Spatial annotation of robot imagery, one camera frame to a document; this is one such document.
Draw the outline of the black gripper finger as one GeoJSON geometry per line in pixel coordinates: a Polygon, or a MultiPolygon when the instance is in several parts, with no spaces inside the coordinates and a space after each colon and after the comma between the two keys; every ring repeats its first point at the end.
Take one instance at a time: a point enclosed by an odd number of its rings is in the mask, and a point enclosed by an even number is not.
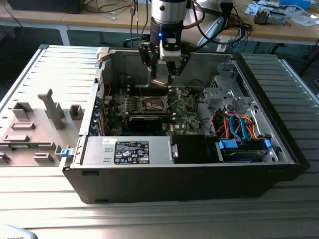
{"type": "Polygon", "coordinates": [[[142,63],[148,67],[151,72],[151,76],[157,75],[157,64],[160,58],[159,47],[152,42],[141,43],[138,45],[138,50],[142,63]]]}
{"type": "Polygon", "coordinates": [[[176,76],[180,76],[191,58],[191,54],[185,54],[179,57],[179,66],[176,67],[175,61],[166,62],[168,69],[167,84],[171,84],[176,76]]]}

